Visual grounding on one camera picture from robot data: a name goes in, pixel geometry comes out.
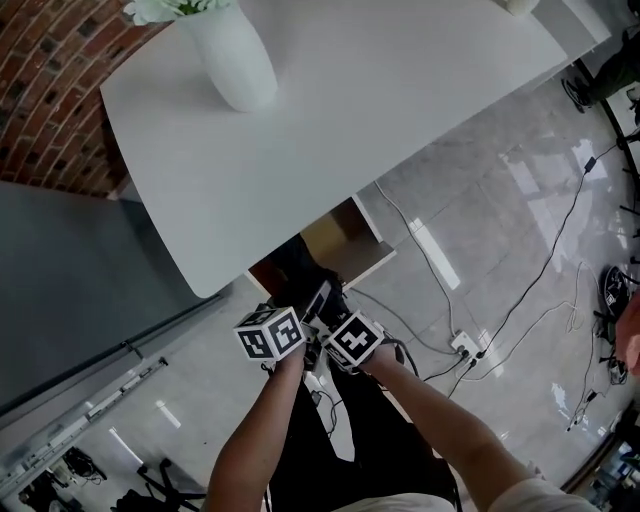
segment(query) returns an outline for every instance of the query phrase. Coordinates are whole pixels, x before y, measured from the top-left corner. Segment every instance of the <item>sleeve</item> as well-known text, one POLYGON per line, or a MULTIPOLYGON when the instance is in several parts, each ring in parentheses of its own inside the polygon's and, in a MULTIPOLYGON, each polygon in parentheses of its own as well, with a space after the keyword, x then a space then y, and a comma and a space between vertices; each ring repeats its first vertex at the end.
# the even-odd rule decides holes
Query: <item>sleeve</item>
POLYGON ((532 478, 507 490, 489 507, 489 512, 598 512, 598 509, 545 480, 532 478))

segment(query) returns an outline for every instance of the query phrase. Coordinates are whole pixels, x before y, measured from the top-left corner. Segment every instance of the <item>black pants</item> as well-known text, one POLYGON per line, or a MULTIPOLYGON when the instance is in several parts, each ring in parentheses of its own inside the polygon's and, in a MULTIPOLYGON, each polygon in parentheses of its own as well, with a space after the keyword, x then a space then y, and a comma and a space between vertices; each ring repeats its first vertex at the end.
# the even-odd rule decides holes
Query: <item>black pants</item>
POLYGON ((635 61, 637 56, 623 48, 605 62, 584 91, 589 105, 595 105, 613 96, 623 87, 640 80, 635 61))
POLYGON ((269 485, 274 512, 328 512, 365 498, 421 493, 455 504, 455 481, 415 426, 365 374, 332 368, 351 424, 354 462, 338 458, 300 384, 282 457, 269 485))

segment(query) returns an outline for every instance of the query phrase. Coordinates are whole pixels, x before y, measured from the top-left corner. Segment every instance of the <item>white shirt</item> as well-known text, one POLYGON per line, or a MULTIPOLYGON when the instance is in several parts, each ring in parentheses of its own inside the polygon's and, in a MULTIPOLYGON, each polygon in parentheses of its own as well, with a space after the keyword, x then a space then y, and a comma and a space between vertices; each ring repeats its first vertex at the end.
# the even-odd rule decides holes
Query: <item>white shirt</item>
MULTIPOLYGON (((455 508, 437 496, 399 494, 358 501, 335 512, 455 512, 455 508)), ((597 512, 597 509, 545 480, 531 478, 507 490, 489 507, 489 512, 597 512)))

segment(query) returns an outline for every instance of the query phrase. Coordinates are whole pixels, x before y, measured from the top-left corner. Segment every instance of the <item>white vase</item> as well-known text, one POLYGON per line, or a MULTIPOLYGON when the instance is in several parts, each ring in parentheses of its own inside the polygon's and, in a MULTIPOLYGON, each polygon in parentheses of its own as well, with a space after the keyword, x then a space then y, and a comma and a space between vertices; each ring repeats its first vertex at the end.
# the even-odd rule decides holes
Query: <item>white vase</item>
POLYGON ((529 14, 540 3, 540 0, 507 0, 507 11, 514 16, 529 14))
POLYGON ((177 23, 193 38, 207 74, 231 107, 253 112, 273 100, 278 82, 271 60, 237 2, 177 23))

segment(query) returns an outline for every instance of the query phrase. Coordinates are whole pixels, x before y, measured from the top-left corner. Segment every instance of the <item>marble floor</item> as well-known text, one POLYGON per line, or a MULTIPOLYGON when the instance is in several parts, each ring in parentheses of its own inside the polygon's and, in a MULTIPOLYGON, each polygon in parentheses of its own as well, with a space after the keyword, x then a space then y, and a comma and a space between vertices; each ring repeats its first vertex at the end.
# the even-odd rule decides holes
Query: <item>marble floor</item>
MULTIPOLYGON (((439 247, 443 257, 436 266, 453 302, 454 328, 480 343, 493 337, 542 268, 587 160, 614 142, 603 112, 596 108, 580 115, 559 78, 502 99, 379 180, 408 218, 423 226, 432 246, 439 247)), ((619 204, 633 203, 623 164, 622 153, 614 149, 586 177, 556 256, 511 315, 493 352, 454 394, 520 460, 532 461, 559 485, 598 445, 633 393, 632 383, 610 387, 605 368, 594 363, 588 387, 606 396, 598 396, 581 423, 566 431, 591 353, 591 310, 597 304, 592 271, 597 275, 605 265, 625 265, 636 249, 635 219, 618 209, 619 204), (546 310, 574 300, 579 311, 572 325, 567 305, 547 314, 508 361, 477 380, 510 354, 546 310)), ((397 312, 419 339, 368 299, 353 293, 350 298, 409 342, 423 376, 442 371, 455 359, 421 342, 446 350, 446 297, 398 213, 377 188, 372 184, 360 195, 398 254, 358 287, 397 312)), ((167 456, 195 482, 206 484, 222 444, 265 381, 231 334, 233 324, 259 300, 251 283, 237 279, 226 304, 199 338, 81 441, 81 448, 113 475, 99 487, 82 489, 79 499, 87 510, 107 510, 129 488, 144 492, 133 474, 135 461, 114 429, 148 464, 167 456)), ((448 392, 455 380, 450 373, 433 384, 448 392)), ((329 425, 325 402, 320 410, 329 425)), ((332 441, 339 454, 352 456, 341 407, 332 441)))

